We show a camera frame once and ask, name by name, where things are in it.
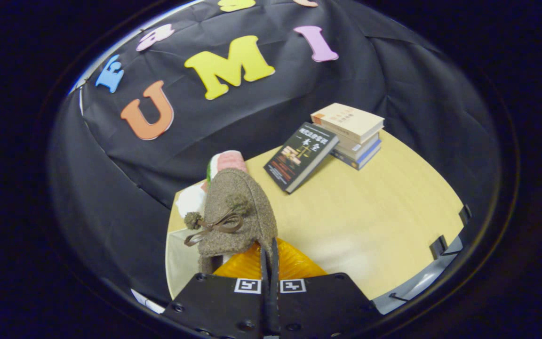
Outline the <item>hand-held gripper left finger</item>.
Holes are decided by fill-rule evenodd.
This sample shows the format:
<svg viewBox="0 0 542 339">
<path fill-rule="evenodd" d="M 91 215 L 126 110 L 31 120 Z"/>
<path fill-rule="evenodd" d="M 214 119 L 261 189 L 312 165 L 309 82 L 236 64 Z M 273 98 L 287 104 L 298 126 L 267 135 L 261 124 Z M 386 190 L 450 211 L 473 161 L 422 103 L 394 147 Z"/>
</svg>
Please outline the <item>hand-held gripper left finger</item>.
<svg viewBox="0 0 542 339">
<path fill-rule="evenodd" d="M 197 333 L 218 339 L 264 337 L 264 291 L 269 278 L 265 249 L 261 249 L 262 279 L 195 274 L 166 307 L 163 317 Z"/>
</svg>

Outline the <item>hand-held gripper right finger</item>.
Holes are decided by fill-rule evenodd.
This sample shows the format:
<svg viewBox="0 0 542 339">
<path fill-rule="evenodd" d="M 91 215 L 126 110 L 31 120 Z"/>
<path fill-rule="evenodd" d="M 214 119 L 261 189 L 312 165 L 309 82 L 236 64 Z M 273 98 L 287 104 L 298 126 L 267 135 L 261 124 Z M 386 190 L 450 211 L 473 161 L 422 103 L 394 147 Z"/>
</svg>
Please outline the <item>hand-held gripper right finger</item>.
<svg viewBox="0 0 542 339">
<path fill-rule="evenodd" d="M 280 339 L 348 339 L 381 313 L 346 273 L 279 278 L 278 239 L 270 255 L 270 330 Z"/>
</svg>

